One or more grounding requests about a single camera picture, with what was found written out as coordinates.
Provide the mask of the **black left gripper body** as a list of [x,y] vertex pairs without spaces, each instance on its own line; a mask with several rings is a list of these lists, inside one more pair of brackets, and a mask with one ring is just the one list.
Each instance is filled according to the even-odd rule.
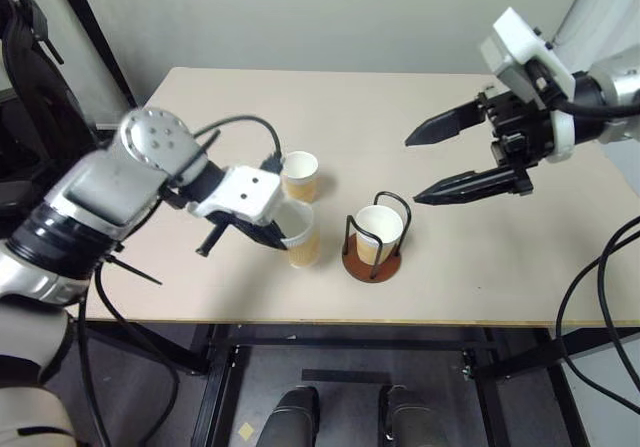
[[223,235],[229,225],[235,227],[253,241],[275,240],[275,231],[270,226],[254,225],[227,212],[213,212],[208,215],[208,220],[214,225],[211,233],[214,241],[217,241]]

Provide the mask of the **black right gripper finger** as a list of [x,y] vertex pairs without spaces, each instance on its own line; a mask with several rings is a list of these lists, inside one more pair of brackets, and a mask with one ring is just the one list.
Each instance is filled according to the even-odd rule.
[[482,96],[423,121],[405,139],[405,146],[433,145],[458,136],[483,123],[486,110]]
[[445,178],[416,194],[413,200],[425,205],[457,205],[502,194],[524,196],[532,192],[533,184],[524,168],[503,166]]

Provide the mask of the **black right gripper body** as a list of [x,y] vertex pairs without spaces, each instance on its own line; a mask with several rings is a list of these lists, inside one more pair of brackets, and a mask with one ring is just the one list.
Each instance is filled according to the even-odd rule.
[[499,166],[532,167],[554,150],[551,116],[532,101],[505,92],[486,98],[492,125],[491,151]]

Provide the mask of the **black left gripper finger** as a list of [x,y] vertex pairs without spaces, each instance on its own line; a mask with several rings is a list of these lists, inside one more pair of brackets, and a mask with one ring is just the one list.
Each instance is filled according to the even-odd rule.
[[268,225],[248,224],[245,227],[245,234],[260,245],[277,250],[287,250],[283,243],[284,234],[274,221]]
[[214,224],[211,232],[207,235],[204,241],[197,248],[197,254],[200,255],[201,257],[208,257],[209,253],[211,252],[213,247],[216,245],[220,237],[223,235],[223,233],[224,233],[224,224],[223,223]]

